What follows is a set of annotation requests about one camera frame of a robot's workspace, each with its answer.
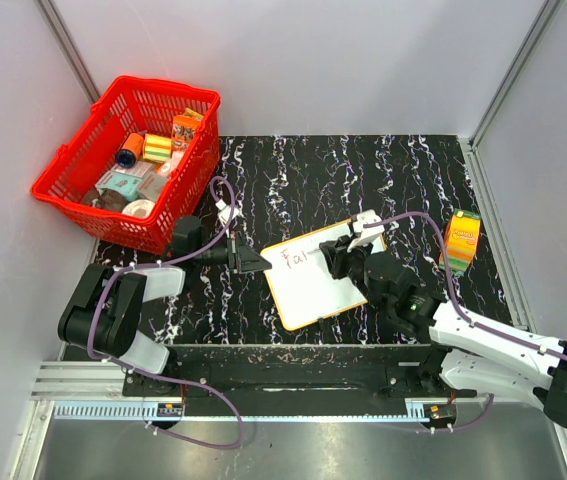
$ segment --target metal floor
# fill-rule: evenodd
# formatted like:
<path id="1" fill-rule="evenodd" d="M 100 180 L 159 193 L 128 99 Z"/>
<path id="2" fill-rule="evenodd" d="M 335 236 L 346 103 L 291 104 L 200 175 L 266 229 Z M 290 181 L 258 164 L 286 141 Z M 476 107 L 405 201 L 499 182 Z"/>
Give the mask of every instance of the metal floor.
<path id="1" fill-rule="evenodd" d="M 480 412 L 461 405 L 458 424 Z M 543 414 L 496 404 L 465 432 L 434 437 L 411 425 L 248 424 L 240 450 L 221 452 L 154 437 L 141 423 L 53 421 L 38 480 L 481 479 L 560 480 L 567 469 Z M 231 442 L 236 426 L 184 423 L 180 433 Z"/>

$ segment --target cable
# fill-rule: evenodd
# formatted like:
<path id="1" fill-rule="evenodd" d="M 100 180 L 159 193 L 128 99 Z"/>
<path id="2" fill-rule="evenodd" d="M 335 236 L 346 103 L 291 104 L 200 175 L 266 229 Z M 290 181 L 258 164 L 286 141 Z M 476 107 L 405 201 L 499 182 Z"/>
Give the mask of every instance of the cable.
<path id="1" fill-rule="evenodd" d="M 430 226 L 434 229 L 434 233 L 436 234 L 436 240 L 441 249 L 441 255 L 443 256 L 443 263 L 445 264 L 445 278 L 447 280 L 447 287 L 450 293 L 450 301 L 452 302 L 452 305 L 454 306 L 454 310 L 456 310 L 456 313 L 458 313 L 463 320 L 465 320 L 471 325 L 474 325 L 476 328 L 480 328 L 481 330 L 496 335 L 497 337 L 501 337 L 505 340 L 509 340 L 510 342 L 529 348 L 530 350 L 536 350 L 537 352 L 539 352 L 539 354 L 545 352 L 548 355 L 551 355 L 553 357 L 558 358 L 559 360 L 563 360 L 567 362 L 567 355 L 565 355 L 564 353 L 557 352 L 556 350 L 552 350 L 551 348 L 546 348 L 542 345 L 537 345 L 536 343 L 533 342 L 528 342 L 527 340 L 523 340 L 522 338 L 515 337 L 514 335 L 510 335 L 509 333 L 506 332 L 501 332 L 500 330 L 492 328 L 488 325 L 483 325 L 480 322 L 474 322 L 469 316 L 465 314 L 465 312 L 463 312 L 463 309 L 459 304 L 459 300 L 456 297 L 456 292 L 454 291 L 454 284 L 452 282 L 452 270 L 450 269 L 450 262 L 447 257 L 447 251 L 445 248 L 445 242 L 443 241 L 443 235 L 441 234 L 441 230 L 439 229 L 436 222 L 432 220 L 432 217 L 430 217 L 427 213 L 405 212 L 400 215 L 396 215 L 395 217 L 381 220 L 380 222 L 368 223 L 366 225 L 363 225 L 363 227 L 364 228 L 378 227 L 379 225 L 387 225 L 388 223 L 394 223 L 398 220 L 403 220 L 404 218 L 408 218 L 408 217 L 421 217 L 427 223 L 429 223 Z"/>
<path id="2" fill-rule="evenodd" d="M 229 444 L 208 443 L 208 442 L 204 442 L 203 440 L 198 440 L 196 438 L 187 437 L 185 435 L 181 435 L 181 434 L 178 434 L 178 433 L 170 432 L 170 431 L 167 431 L 167 430 L 161 430 L 158 427 L 154 427 L 154 434 L 156 434 L 157 432 L 161 432 L 164 435 L 168 435 L 168 436 L 173 437 L 173 438 L 178 438 L 179 440 L 185 440 L 186 442 L 194 443 L 196 445 L 200 445 L 201 447 L 215 448 L 217 450 L 232 450 L 234 448 L 239 447 L 243 443 L 243 438 L 244 438 L 243 418 L 241 417 L 241 414 L 237 410 L 236 406 L 221 392 L 216 390 L 214 387 L 211 387 L 209 385 L 204 385 L 204 384 L 199 383 L 199 382 L 192 382 L 190 380 L 182 380 L 182 379 L 177 379 L 177 378 L 165 377 L 163 375 L 156 375 L 154 373 L 146 372 L 145 370 L 138 369 L 138 368 L 134 367 L 133 365 L 128 365 L 125 362 L 122 362 L 117 358 L 111 358 L 111 357 L 106 356 L 106 355 L 101 355 L 100 353 L 98 353 L 94 350 L 94 337 L 96 336 L 96 327 L 97 327 L 97 324 L 98 324 L 98 321 L 99 321 L 99 316 L 100 316 L 101 310 L 105 306 L 105 301 L 107 299 L 107 295 L 110 293 L 110 290 L 114 286 L 114 282 L 116 281 L 116 279 L 118 277 L 120 277 L 121 275 L 123 275 L 127 272 L 133 271 L 137 268 L 138 269 L 161 268 L 162 265 L 176 265 L 178 263 L 190 260 L 190 259 L 196 257 L 197 255 L 199 255 L 199 254 L 209 250 L 210 248 L 212 248 L 227 233 L 227 231 L 230 228 L 230 222 L 234 218 L 234 207 L 235 207 L 235 204 L 236 204 L 236 200 L 235 200 L 235 196 L 234 196 L 234 190 L 232 189 L 232 186 L 230 185 L 230 183 L 225 178 L 216 176 L 216 177 L 213 177 L 210 180 L 210 193 L 212 194 L 212 197 L 218 198 L 216 196 L 216 193 L 214 192 L 214 182 L 221 182 L 223 185 L 225 185 L 225 187 L 228 189 L 228 191 L 230 193 L 230 216 L 229 216 L 229 220 L 225 223 L 225 225 L 223 226 L 221 231 L 207 245 L 199 248 L 195 252 L 189 253 L 189 254 L 184 255 L 182 257 L 174 258 L 172 260 L 163 262 L 161 264 L 158 264 L 158 263 L 144 263 L 144 264 L 140 264 L 140 265 L 133 265 L 132 264 L 129 267 L 124 267 L 124 268 L 121 268 L 120 270 L 117 270 L 116 272 L 114 272 L 114 274 L 110 277 L 108 282 L 105 284 L 105 287 L 103 288 L 103 292 L 101 293 L 101 296 L 99 297 L 99 300 L 96 304 L 96 308 L 94 310 L 94 316 L 92 317 L 92 323 L 90 325 L 90 331 L 89 331 L 88 338 L 87 338 L 86 350 L 87 350 L 87 354 L 89 355 L 89 357 L 94 359 L 94 360 L 107 359 L 107 360 L 111 361 L 112 363 L 114 363 L 116 365 L 119 365 L 119 366 L 126 368 L 128 370 L 134 370 L 137 373 L 140 373 L 141 375 L 145 375 L 146 377 L 149 377 L 149 378 L 153 378 L 154 380 L 159 380 L 159 381 L 169 382 L 169 383 L 176 383 L 177 385 L 186 385 L 186 386 L 190 386 L 190 387 L 202 388 L 204 390 L 207 390 L 211 394 L 217 396 L 218 398 L 220 398 L 230 408 L 230 410 L 232 410 L 232 413 L 234 414 L 234 416 L 236 416 L 236 421 L 237 421 L 237 424 L 238 424 L 238 427 L 239 427 L 239 434 L 238 434 L 238 438 L 233 443 L 229 443 Z"/>

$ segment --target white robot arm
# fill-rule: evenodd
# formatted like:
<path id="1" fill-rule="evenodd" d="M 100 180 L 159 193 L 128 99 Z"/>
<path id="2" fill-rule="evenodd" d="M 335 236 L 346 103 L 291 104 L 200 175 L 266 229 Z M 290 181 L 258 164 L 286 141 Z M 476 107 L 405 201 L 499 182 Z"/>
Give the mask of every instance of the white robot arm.
<path id="1" fill-rule="evenodd" d="M 380 223 L 373 210 L 360 213 L 351 219 L 349 237 L 319 246 L 332 278 L 349 278 L 398 332 L 444 350 L 444 355 L 435 356 L 442 360 L 434 381 L 525 402 L 567 428 L 567 341 L 525 332 L 464 308 L 467 318 L 462 318 L 451 301 L 421 287 L 416 274 L 391 253 L 371 253 L 371 241 L 383 233 Z"/>

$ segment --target whiteboard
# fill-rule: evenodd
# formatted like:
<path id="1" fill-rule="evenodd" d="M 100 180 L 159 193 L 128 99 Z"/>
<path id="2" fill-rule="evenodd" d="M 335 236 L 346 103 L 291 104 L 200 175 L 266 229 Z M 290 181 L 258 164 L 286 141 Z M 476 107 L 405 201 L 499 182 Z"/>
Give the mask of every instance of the whiteboard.
<path id="1" fill-rule="evenodd" d="M 367 301 L 348 278 L 332 279 L 319 244 L 350 235 L 349 220 L 306 233 L 263 249 L 272 268 L 265 277 L 286 330 L 297 330 Z M 382 238 L 372 252 L 385 250 Z"/>

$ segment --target black table surface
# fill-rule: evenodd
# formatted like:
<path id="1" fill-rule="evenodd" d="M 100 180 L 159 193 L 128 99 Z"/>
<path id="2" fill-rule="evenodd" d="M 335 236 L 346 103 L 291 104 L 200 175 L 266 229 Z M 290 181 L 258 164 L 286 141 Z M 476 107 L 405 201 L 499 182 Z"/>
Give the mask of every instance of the black table surface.
<path id="1" fill-rule="evenodd" d="M 454 208 L 479 212 L 455 136 L 223 137 L 216 173 L 234 186 L 242 213 L 235 228 L 256 251 L 367 209 L 375 209 L 381 218 L 424 211 L 441 229 Z M 207 192 L 195 215 L 211 231 L 218 231 L 216 208 Z M 443 291 L 439 247 L 429 226 L 420 219 L 404 220 L 386 232 L 385 240 L 422 283 Z M 127 265 L 156 258 L 101 242 L 96 261 Z M 455 289 L 467 308 L 511 323 L 483 229 L 476 258 L 455 280 Z M 368 315 L 366 306 L 327 319 L 321 328 L 315 324 L 288 332 L 264 274 L 240 276 L 226 267 L 204 268 L 201 281 L 179 298 L 148 302 L 139 328 L 165 344 L 410 342 Z"/>

